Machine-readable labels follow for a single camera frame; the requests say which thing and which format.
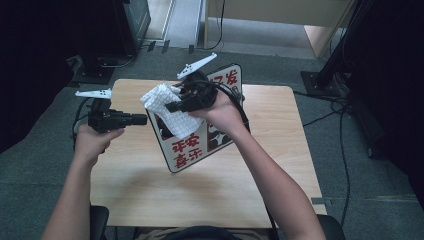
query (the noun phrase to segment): black chair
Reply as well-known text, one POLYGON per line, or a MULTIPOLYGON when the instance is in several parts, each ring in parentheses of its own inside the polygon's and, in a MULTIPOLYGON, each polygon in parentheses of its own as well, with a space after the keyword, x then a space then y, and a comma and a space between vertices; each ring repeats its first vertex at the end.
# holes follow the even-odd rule
POLYGON ((317 214, 317 216, 327 240, 346 240, 342 226, 335 218, 321 214, 317 214))
MULTIPOLYGON (((343 229, 335 218, 321 214, 317 216, 327 240, 346 240, 343 229)), ((109 210, 106 207, 91 206, 90 240, 107 240, 104 233, 108 218, 109 210)))
POLYGON ((103 206, 90 207, 90 240, 107 240, 105 230, 109 209, 103 206))

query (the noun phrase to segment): left hand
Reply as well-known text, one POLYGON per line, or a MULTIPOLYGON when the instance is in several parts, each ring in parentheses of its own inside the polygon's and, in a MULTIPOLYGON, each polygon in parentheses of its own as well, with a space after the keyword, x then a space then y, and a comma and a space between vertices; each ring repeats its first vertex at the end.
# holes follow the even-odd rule
POLYGON ((124 129, 98 133, 87 124, 81 125, 75 143, 74 161, 93 167, 100 153, 109 147, 110 141, 121 136, 124 129))

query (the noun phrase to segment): sign board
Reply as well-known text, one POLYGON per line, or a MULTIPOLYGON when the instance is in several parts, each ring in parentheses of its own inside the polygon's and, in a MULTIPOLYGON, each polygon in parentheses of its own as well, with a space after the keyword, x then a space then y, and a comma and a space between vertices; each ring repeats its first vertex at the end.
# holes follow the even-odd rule
MULTIPOLYGON (((207 76, 214 83, 225 85, 234 92, 242 93, 241 67, 237 64, 222 67, 207 76)), ((173 173, 199 162, 232 143, 227 135, 206 120, 197 131, 184 139, 178 139, 166 131, 166 127, 158 115, 147 109, 146 111, 169 171, 173 173)))

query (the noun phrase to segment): hand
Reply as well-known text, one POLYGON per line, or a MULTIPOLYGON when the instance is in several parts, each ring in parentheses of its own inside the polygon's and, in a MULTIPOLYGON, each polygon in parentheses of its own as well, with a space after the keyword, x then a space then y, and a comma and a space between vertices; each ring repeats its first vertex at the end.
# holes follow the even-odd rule
POLYGON ((99 154, 109 147, 110 141, 123 133, 124 129, 121 128, 100 134, 87 124, 81 125, 75 143, 74 161, 93 167, 97 163, 99 154))
POLYGON ((228 96, 218 91, 216 101, 212 107, 188 113, 192 117, 204 118, 214 125, 218 130, 228 134, 230 137, 233 132, 246 129, 240 113, 228 96))

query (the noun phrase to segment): white tissue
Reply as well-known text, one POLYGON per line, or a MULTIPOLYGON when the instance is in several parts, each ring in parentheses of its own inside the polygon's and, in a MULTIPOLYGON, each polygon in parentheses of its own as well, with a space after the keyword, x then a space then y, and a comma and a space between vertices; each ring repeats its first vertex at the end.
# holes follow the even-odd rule
POLYGON ((156 113, 163 120, 174 136, 183 139, 195 132, 203 120, 191 117, 187 112, 177 111, 171 113, 168 111, 165 104, 181 101, 176 95, 179 92, 179 88, 162 83, 146 93, 140 100, 146 109, 156 113))

